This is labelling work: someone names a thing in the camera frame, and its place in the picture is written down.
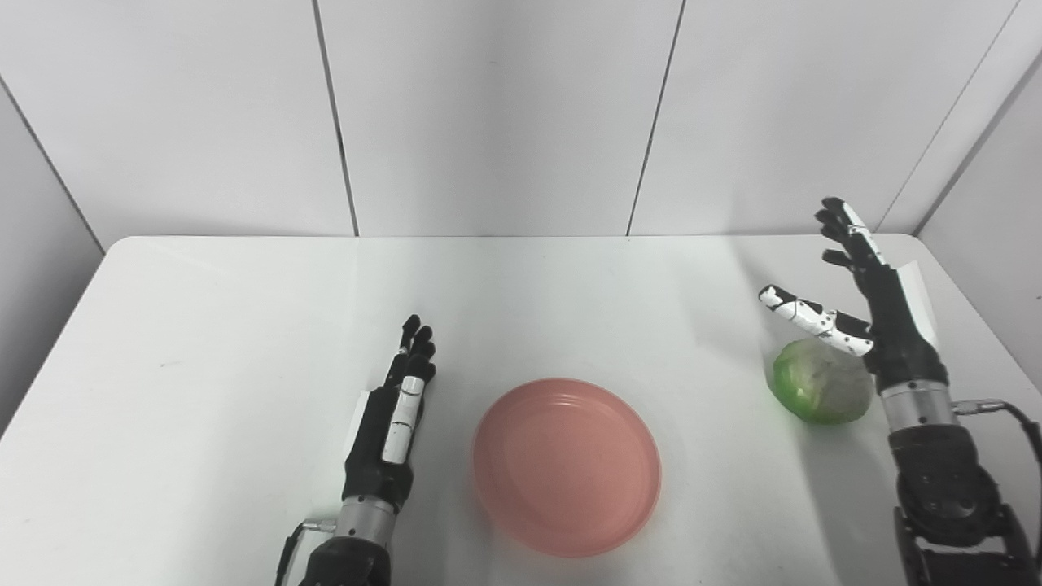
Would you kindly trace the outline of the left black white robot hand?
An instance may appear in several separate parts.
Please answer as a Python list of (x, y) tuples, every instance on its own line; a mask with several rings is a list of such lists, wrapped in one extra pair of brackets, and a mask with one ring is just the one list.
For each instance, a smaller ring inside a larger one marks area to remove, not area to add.
[(433, 329), (414, 314), (402, 326), (397, 353), (383, 385), (370, 391), (344, 464), (342, 500), (377, 498), (398, 514), (410, 499), (410, 457), (425, 409), (425, 391), (436, 376)]

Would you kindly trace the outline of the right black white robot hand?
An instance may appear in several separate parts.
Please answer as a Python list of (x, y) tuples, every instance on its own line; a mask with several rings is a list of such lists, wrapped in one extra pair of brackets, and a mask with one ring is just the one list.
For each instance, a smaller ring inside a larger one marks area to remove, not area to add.
[(883, 257), (855, 210), (841, 198), (829, 197), (814, 216), (822, 236), (841, 246), (825, 250), (823, 262), (848, 271), (866, 300), (870, 319), (827, 310), (773, 283), (760, 289), (760, 303), (830, 348), (859, 357), (879, 391), (912, 384), (948, 386), (948, 370), (914, 316), (900, 271)]

